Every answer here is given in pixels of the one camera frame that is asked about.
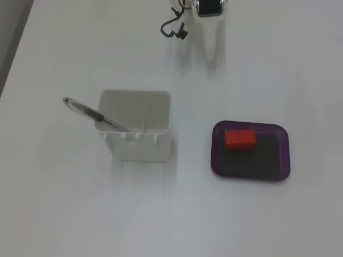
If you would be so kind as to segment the white fixed gripper finger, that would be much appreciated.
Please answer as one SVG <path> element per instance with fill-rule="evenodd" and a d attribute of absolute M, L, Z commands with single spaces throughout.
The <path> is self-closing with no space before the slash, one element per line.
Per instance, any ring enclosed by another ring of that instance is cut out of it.
<path fill-rule="evenodd" d="M 202 17 L 199 19 L 203 32 L 204 52 L 207 66 L 211 67 L 217 57 L 218 40 L 223 16 Z"/>

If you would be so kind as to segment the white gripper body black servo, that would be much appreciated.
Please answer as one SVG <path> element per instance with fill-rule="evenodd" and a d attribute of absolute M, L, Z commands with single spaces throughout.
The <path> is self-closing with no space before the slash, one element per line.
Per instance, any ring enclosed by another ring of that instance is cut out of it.
<path fill-rule="evenodd" d="M 199 17 L 213 17 L 222 15 L 225 8 L 224 0 L 195 0 L 191 1 L 191 8 L 195 9 Z"/>

